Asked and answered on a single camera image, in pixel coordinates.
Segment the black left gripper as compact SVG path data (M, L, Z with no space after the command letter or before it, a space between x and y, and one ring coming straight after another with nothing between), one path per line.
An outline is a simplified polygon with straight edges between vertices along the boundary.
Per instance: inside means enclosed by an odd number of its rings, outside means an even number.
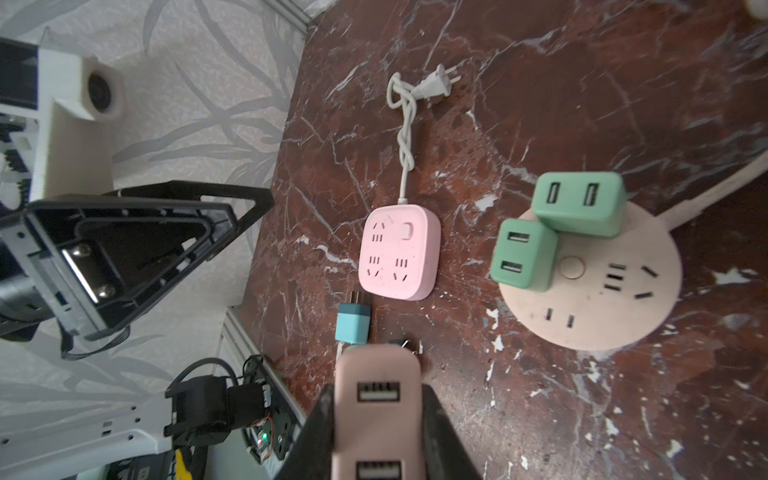
M38 205L23 222L24 237L35 243L24 255L50 292L56 319L89 341L140 317L238 232L232 208L208 202ZM1 240L1 339L31 341L52 311Z

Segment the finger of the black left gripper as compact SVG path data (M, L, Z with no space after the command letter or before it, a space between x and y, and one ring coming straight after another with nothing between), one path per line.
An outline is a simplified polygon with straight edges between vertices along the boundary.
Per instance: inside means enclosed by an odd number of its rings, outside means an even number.
M204 196L210 196L253 201L254 206L237 221L235 237L245 233L275 205L274 197L267 188L183 180L121 188L108 195L189 201L201 201Z

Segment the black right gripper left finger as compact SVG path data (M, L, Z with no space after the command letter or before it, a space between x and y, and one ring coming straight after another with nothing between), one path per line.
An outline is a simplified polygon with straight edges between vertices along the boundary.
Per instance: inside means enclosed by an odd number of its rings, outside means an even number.
M276 480L328 480L334 450L334 385L323 387Z

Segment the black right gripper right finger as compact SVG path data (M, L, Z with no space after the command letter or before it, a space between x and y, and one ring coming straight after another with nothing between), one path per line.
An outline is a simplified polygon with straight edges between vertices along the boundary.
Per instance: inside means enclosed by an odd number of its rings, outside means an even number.
M431 480L480 480L482 476L472 463L439 401L434 389L422 385L422 444L426 476Z

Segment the beige pink charger cube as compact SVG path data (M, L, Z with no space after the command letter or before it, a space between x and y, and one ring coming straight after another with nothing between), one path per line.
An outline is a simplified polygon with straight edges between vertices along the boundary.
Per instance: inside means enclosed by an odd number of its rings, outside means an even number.
M334 379L333 479L424 479L421 365L394 344L344 351Z

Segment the teal charger cube with cable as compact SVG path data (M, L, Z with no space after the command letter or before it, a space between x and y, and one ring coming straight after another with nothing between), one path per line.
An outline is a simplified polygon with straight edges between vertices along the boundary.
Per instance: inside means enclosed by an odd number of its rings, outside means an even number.
M350 298L338 307L335 324L335 340L338 361L347 347L371 344L373 321L372 295L364 290L353 290Z

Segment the mint green charger cube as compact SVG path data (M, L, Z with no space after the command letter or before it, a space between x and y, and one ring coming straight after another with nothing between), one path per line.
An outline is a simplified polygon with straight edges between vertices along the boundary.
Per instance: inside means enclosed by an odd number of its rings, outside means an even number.
M504 220L498 232L490 277L499 284L534 292L549 289L558 234L533 220Z

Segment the light green charger cube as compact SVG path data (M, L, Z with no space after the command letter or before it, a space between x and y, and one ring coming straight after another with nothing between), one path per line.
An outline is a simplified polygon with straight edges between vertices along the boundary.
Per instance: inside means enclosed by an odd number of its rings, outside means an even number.
M534 190L532 210L549 228L601 238L619 234L627 197L615 172L548 172Z

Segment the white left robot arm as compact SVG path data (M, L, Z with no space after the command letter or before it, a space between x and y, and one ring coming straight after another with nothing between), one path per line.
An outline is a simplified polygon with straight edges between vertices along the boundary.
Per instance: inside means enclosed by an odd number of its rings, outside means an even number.
M1 335L55 320L73 341L123 342L131 324L272 207L266 188L169 181L29 203L1 220ZM185 368L166 390L115 415L1 440L5 479L59 479L138 456L223 442L269 414L266 381Z

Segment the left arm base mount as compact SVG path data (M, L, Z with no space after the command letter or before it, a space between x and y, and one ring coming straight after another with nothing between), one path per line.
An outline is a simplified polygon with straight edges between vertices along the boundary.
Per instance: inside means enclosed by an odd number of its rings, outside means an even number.
M238 431L258 464L283 461L300 427L261 354L248 356L241 373L220 358L198 360L173 379L165 397L171 422L163 433L175 447L220 444Z

